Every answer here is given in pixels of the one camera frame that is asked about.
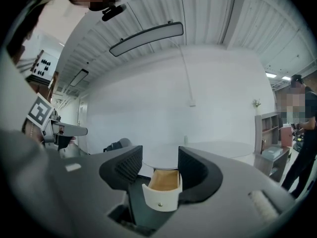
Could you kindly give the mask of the long ceiling lamp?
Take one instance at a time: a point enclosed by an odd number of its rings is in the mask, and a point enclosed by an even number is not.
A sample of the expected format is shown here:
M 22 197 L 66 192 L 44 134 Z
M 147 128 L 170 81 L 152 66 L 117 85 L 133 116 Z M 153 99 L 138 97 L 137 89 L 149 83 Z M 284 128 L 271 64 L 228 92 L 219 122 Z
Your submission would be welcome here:
M 85 69 L 81 69 L 76 76 L 71 80 L 71 82 L 69 83 L 70 86 L 75 87 L 76 85 L 78 85 L 79 82 L 81 82 L 87 75 L 89 74 L 89 72 Z
M 184 27 L 181 22 L 173 22 L 164 25 L 152 27 L 136 33 L 119 43 L 110 47 L 109 52 L 118 57 L 130 50 L 140 46 L 149 44 L 151 42 L 167 39 L 171 37 L 178 37 L 184 34 Z

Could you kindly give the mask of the small potted plant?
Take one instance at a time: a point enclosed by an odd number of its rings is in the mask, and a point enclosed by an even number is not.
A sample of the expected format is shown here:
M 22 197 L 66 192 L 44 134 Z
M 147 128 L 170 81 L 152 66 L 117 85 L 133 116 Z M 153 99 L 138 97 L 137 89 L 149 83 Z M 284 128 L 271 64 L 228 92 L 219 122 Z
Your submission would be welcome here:
M 260 99 L 253 99 L 253 107 L 255 108 L 255 114 L 258 116 L 261 114 L 261 102 Z

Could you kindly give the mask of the white board with black dots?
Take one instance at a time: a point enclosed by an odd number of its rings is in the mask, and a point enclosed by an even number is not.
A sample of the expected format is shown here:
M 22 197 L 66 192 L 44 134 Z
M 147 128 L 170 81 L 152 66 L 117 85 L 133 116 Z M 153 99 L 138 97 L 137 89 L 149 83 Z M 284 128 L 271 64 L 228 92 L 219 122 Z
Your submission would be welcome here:
M 51 81 L 56 70 L 58 58 L 43 51 L 33 69 L 32 75 L 36 79 Z

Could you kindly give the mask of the white door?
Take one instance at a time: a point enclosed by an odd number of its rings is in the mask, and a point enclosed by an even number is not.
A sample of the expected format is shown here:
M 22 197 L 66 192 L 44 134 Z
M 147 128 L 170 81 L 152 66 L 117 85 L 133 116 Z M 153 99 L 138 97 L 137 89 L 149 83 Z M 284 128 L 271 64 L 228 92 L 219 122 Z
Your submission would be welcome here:
M 85 95 L 79 100 L 78 126 L 80 127 L 86 127 L 88 100 L 89 100 L 89 95 Z

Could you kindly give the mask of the dark backpack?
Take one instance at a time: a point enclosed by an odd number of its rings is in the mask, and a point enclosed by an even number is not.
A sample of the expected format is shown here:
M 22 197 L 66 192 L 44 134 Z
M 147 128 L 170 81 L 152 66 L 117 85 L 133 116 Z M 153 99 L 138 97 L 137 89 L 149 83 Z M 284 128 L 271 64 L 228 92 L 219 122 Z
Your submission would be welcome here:
M 117 149 L 121 149 L 122 148 L 122 144 L 120 143 L 120 141 L 118 142 L 114 142 L 112 144 L 110 144 L 109 146 L 107 146 L 106 148 L 103 149 L 103 152 L 109 152 L 109 151 L 113 151 L 113 150 L 117 150 Z

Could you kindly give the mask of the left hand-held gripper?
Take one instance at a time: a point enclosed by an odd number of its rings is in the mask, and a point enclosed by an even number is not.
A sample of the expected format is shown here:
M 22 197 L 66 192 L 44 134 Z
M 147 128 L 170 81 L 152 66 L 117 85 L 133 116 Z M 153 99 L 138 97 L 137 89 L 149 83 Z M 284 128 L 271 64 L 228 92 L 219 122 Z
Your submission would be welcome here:
M 41 94 L 36 96 L 27 119 L 42 131 L 42 144 L 45 147 L 57 147 L 57 135 L 85 136 L 88 134 L 88 129 L 85 127 L 59 122 L 60 117 L 48 100 Z

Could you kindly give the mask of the grey box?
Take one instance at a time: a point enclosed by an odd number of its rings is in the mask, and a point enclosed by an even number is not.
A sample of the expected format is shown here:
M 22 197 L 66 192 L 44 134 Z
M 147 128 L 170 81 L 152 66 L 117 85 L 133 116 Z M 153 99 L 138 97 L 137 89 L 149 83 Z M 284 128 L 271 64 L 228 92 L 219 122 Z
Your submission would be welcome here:
M 262 156 L 269 160 L 274 160 L 279 157 L 283 152 L 283 149 L 280 147 L 271 146 L 262 151 Z

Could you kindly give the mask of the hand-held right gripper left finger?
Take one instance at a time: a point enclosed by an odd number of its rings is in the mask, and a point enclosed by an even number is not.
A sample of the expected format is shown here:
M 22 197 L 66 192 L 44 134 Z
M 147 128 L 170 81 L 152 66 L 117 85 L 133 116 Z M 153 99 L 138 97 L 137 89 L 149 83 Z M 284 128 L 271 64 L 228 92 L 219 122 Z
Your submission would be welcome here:
M 133 220 L 129 189 L 142 166 L 142 146 L 62 159 L 45 151 L 41 187 L 52 204 L 58 236 L 142 236 Z

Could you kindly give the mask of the pink box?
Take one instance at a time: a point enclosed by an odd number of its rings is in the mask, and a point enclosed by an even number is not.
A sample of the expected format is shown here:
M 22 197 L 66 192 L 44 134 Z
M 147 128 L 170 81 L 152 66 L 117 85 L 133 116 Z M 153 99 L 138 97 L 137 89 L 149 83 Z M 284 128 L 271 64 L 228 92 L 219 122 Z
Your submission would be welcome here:
M 282 127 L 281 134 L 281 146 L 292 147 L 293 144 L 293 129 L 291 126 Z

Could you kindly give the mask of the grey open shelf cabinet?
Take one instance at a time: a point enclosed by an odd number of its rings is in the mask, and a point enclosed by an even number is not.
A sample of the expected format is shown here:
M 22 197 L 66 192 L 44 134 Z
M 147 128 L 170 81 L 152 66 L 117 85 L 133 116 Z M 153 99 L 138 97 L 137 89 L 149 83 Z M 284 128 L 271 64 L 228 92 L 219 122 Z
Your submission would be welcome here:
M 254 167 L 275 182 L 281 182 L 292 150 L 292 147 L 281 146 L 280 130 L 278 113 L 255 116 Z M 262 156 L 262 151 L 271 146 L 283 149 L 282 154 L 274 160 Z

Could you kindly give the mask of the large white wood-lined drawer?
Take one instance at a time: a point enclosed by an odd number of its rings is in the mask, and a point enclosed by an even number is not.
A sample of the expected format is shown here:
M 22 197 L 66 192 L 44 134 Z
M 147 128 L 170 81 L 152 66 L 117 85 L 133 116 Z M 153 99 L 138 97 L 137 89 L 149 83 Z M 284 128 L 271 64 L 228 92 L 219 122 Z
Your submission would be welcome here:
M 142 184 L 146 205 L 160 212 L 178 209 L 179 194 L 183 191 L 179 170 L 155 170 L 149 185 Z

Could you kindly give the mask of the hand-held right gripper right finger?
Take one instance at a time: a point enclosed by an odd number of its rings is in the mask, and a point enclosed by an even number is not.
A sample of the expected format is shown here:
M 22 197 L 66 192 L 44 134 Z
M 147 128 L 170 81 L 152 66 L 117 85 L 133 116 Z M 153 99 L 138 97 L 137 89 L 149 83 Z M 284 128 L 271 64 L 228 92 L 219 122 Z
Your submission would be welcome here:
M 249 236 L 295 205 L 249 164 L 187 147 L 178 153 L 183 190 L 170 219 L 174 236 Z

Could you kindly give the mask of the person's left forearm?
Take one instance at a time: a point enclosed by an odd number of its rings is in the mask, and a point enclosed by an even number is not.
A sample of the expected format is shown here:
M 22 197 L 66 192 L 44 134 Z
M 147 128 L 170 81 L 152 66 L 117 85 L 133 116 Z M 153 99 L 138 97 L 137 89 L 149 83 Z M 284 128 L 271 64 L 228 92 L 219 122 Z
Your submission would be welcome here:
M 43 142 L 42 131 L 28 119 L 25 120 L 22 126 L 22 132 L 40 144 Z

